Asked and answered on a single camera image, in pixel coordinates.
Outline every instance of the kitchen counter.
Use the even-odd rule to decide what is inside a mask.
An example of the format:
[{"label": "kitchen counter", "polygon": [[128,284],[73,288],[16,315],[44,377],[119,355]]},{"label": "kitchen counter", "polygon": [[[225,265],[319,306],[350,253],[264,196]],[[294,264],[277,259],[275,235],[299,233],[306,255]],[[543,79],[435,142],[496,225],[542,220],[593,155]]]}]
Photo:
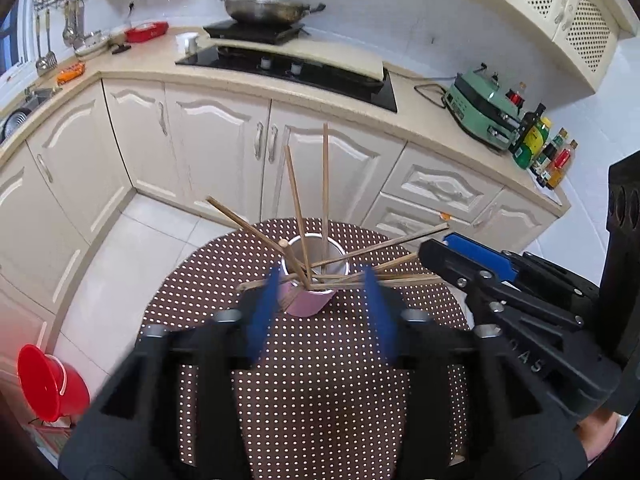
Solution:
[{"label": "kitchen counter", "polygon": [[[214,44],[215,40],[209,38],[201,37],[199,40],[201,48]],[[261,96],[354,121],[451,158],[512,189],[557,217],[570,207],[561,189],[556,191],[562,206],[543,196],[528,172],[518,168],[510,154],[498,155],[462,132],[447,110],[418,95],[414,90],[415,82],[404,76],[391,75],[398,105],[398,113],[395,114],[339,94],[266,76],[177,66],[175,61],[181,57],[184,56],[178,54],[174,36],[169,33],[147,43],[134,44],[123,54],[113,56],[108,52],[87,61],[83,76],[64,85],[63,91],[31,114],[20,130],[0,147],[0,166],[59,106],[96,80],[158,80]],[[53,77],[38,82],[38,86],[53,84]]]}]

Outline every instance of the polka dot tablecloth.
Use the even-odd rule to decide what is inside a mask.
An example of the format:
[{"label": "polka dot tablecloth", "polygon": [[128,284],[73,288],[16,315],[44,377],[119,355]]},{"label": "polka dot tablecloth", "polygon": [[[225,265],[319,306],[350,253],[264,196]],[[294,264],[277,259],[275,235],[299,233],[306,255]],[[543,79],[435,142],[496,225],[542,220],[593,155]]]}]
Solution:
[{"label": "polka dot tablecloth", "polygon": [[[269,220],[257,227],[275,241],[298,234],[294,219]],[[321,222],[307,219],[306,231],[321,232]],[[386,240],[339,222],[331,223],[329,236],[347,252]],[[407,253],[396,246],[354,258],[353,263],[359,269],[362,264],[383,263]],[[192,328],[215,311],[235,306],[236,286],[262,279],[277,261],[275,252],[245,231],[212,240],[164,281],[147,307],[141,335],[148,324]],[[392,272],[424,269],[412,262]],[[401,291],[408,306],[428,311],[440,323],[467,328],[459,304],[445,286],[410,286]],[[310,318],[278,314],[255,368],[233,372],[254,478],[389,478],[402,439],[410,377],[410,372],[396,371],[382,362],[360,290],[339,291]],[[183,366],[180,380],[180,455],[184,462],[197,464],[193,445],[196,367]],[[462,454],[465,433],[463,370],[450,367],[449,383],[453,457]]]}]

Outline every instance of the red bucket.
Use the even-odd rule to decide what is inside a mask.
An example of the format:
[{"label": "red bucket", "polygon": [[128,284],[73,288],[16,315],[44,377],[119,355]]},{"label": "red bucket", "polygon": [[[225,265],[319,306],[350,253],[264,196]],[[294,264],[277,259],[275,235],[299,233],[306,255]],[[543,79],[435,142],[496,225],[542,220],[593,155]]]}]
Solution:
[{"label": "red bucket", "polygon": [[81,415],[89,406],[89,391],[78,372],[37,346],[25,345],[18,355],[18,377],[36,416],[55,422],[62,415]]}]

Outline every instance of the person's hand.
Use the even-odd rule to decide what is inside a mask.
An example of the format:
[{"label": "person's hand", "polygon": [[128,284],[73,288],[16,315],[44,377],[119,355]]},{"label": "person's hand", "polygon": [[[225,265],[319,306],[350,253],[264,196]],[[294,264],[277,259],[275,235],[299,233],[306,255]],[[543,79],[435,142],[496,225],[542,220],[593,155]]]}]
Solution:
[{"label": "person's hand", "polygon": [[616,434],[619,418],[617,413],[598,408],[587,418],[578,422],[574,433],[580,439],[589,462],[607,449]]}]

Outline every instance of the black stovetop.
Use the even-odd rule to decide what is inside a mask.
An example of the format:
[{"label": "black stovetop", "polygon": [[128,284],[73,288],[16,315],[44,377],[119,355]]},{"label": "black stovetop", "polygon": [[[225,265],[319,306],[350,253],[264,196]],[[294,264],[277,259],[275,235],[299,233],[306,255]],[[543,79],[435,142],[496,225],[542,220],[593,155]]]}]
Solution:
[{"label": "black stovetop", "polygon": [[[221,68],[275,77],[335,92],[398,113],[394,89],[386,68],[384,80],[378,81],[317,61],[283,56],[273,52],[224,46],[205,48],[197,54],[176,61],[176,64]],[[296,66],[300,67],[299,75],[292,72],[292,65],[293,70],[297,68]]]}]

